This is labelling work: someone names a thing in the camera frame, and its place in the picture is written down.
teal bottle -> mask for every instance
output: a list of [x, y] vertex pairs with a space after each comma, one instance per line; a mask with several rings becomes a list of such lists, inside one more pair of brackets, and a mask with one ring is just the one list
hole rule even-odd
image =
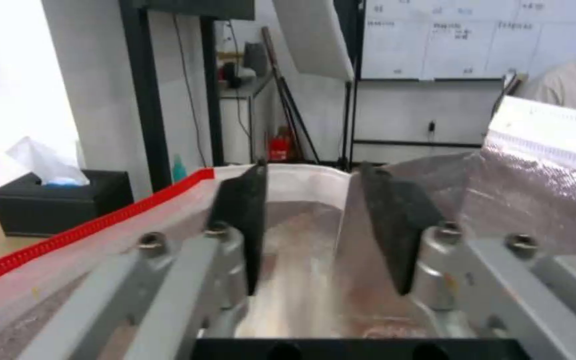
[[181, 161], [181, 156], [176, 153], [174, 155], [174, 164], [172, 166], [172, 181], [173, 183], [181, 182], [186, 176], [188, 176], [186, 167]]

white cabinet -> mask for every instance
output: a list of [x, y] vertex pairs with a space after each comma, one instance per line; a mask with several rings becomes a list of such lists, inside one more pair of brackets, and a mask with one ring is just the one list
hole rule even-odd
[[251, 164], [268, 158], [270, 139], [275, 134], [274, 96], [275, 84], [270, 74], [247, 82], [237, 90], [221, 92], [221, 133], [226, 164]]

whiteboard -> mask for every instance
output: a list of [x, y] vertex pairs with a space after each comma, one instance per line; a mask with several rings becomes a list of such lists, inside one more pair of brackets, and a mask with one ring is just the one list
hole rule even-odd
[[361, 78], [531, 77], [576, 59], [576, 0], [366, 0]]

bolt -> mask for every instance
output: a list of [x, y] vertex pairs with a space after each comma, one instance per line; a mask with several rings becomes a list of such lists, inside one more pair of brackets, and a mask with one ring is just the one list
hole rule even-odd
[[208, 228], [203, 231], [207, 237], [225, 239], [228, 235], [228, 224], [222, 221], [215, 221], [208, 225]]
[[462, 230], [454, 221], [441, 221], [435, 227], [434, 237], [444, 244], [455, 245], [462, 238]]
[[510, 234], [505, 237], [505, 247], [521, 260], [532, 259], [539, 246], [537, 241], [525, 234]]
[[147, 258], [157, 258], [167, 253], [166, 235], [161, 232], [149, 232], [139, 239], [139, 249]]

black rubber pad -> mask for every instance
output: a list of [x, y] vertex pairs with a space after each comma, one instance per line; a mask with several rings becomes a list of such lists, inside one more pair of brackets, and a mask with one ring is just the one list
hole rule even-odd
[[444, 217], [421, 187], [363, 163], [361, 187], [372, 232], [397, 292], [410, 292], [421, 235]]
[[224, 180], [206, 223], [206, 229], [225, 223], [243, 234], [249, 295], [255, 292], [261, 268], [267, 184], [268, 166], [265, 163], [252, 166], [240, 177]]

